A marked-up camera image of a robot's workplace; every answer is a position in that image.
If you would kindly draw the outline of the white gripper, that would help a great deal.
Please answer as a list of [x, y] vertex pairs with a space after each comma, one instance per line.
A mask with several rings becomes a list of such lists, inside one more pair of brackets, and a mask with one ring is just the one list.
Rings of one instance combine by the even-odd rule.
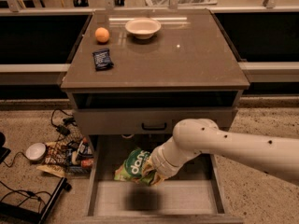
[[178, 151], [166, 145], [156, 147], [151, 153], [151, 160], [155, 169], [149, 173], [151, 186], [176, 175], [182, 167]]

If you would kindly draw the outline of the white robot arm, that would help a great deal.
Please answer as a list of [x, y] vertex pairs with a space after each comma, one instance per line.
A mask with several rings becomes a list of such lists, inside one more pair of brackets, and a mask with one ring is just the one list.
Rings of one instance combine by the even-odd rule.
[[213, 154], [247, 165], [282, 180], [299, 184], [299, 140], [219, 129], [211, 119], [184, 119], [171, 138], [151, 153], [154, 170], [164, 178], [178, 173], [188, 161]]

